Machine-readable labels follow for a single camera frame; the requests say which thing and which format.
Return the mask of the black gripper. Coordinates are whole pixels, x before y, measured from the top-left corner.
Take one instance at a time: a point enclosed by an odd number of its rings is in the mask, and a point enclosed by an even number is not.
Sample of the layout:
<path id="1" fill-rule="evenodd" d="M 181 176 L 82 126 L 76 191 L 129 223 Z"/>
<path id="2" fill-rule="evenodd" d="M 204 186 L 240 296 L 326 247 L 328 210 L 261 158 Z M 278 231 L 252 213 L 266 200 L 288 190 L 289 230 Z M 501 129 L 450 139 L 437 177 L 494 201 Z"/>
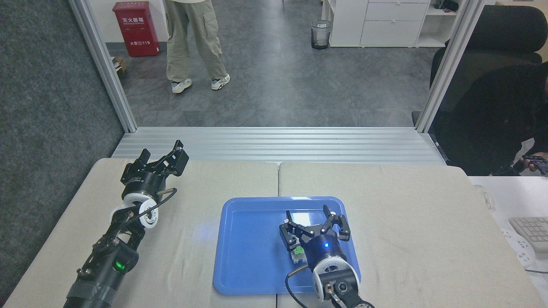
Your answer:
<path id="1" fill-rule="evenodd" d="M 328 257 L 340 257 L 348 261 L 339 242 L 348 242 L 351 239 L 346 216 L 331 212 L 326 204 L 323 205 L 323 212 L 326 216 L 323 226 L 303 226 L 288 219 L 279 226 L 280 237 L 286 250 L 292 252 L 302 246 L 309 268 L 315 268 L 320 261 Z"/>
<path id="2" fill-rule="evenodd" d="M 121 177 L 121 183 L 125 185 L 122 199 L 130 193 L 148 195 L 152 199 L 159 199 L 159 191 L 166 188 L 166 177 L 182 175 L 189 156 L 184 151 L 181 140 L 176 140 L 173 150 L 156 162 L 148 165 L 150 152 L 145 148 L 140 156 L 125 166 Z"/>

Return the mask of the person's hand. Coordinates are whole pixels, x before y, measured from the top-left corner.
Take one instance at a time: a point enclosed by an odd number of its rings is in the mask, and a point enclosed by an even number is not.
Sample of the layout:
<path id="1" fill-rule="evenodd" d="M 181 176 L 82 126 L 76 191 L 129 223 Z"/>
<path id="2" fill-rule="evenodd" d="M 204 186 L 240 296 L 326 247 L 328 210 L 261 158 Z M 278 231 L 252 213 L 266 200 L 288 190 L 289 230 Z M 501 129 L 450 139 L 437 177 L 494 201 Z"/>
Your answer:
<path id="1" fill-rule="evenodd" d="M 537 167 L 539 166 L 534 160 L 529 159 L 529 157 L 541 157 L 543 160 L 548 160 L 548 153 L 547 152 L 538 152 L 534 153 L 533 155 L 522 156 L 519 161 L 523 163 L 524 166 L 526 166 L 531 172 L 535 172 L 537 170 Z"/>

